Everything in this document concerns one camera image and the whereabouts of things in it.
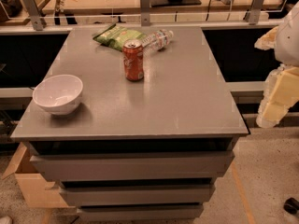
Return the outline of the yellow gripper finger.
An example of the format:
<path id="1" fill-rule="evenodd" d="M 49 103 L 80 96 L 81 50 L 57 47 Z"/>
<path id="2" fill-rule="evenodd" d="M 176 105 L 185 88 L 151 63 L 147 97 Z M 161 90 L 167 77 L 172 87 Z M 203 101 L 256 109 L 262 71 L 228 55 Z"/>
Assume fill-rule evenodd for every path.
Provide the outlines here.
<path id="1" fill-rule="evenodd" d="M 278 27 L 272 28 L 270 31 L 262 35 L 254 44 L 256 49 L 261 50 L 269 50 L 275 46 L 276 35 L 277 35 Z"/>
<path id="2" fill-rule="evenodd" d="M 299 68 L 280 66 L 271 71 L 264 82 L 256 123 L 261 128 L 276 126 L 298 101 Z"/>

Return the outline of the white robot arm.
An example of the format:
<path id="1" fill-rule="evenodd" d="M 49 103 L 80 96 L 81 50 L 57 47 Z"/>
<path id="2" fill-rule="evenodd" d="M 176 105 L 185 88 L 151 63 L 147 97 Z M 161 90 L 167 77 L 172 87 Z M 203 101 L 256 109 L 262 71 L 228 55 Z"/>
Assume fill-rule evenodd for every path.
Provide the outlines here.
<path id="1" fill-rule="evenodd" d="M 264 82 L 256 119 L 259 127 L 272 128 L 299 101 L 299 2 L 284 17 L 283 23 L 261 36 L 254 47 L 273 49 L 280 62 Z"/>

